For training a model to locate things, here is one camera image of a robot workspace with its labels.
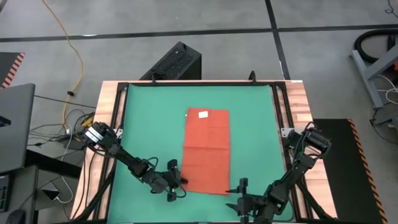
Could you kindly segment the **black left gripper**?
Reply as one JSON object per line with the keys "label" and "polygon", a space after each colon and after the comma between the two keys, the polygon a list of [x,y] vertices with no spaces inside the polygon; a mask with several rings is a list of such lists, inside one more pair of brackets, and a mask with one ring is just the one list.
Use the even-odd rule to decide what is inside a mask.
{"label": "black left gripper", "polygon": [[176,159],[168,161],[167,171],[165,172],[156,171],[158,161],[158,159],[155,159],[155,164],[152,164],[150,159],[147,160],[147,164],[149,165],[148,184],[151,187],[151,193],[160,194],[162,192],[166,192],[168,202],[176,201],[179,196],[175,190],[181,185],[188,184],[188,180],[180,176]]}

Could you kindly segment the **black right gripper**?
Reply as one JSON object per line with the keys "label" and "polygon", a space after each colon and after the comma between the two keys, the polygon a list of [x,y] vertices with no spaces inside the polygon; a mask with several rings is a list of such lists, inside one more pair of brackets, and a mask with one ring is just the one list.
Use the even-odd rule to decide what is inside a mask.
{"label": "black right gripper", "polygon": [[249,215],[252,215],[254,223],[272,223],[272,219],[277,210],[277,204],[271,198],[273,186],[269,185],[263,195],[248,194],[246,188],[248,179],[239,180],[239,186],[229,189],[226,193],[241,194],[237,204],[226,203],[237,215],[242,216],[241,223],[248,223]]}

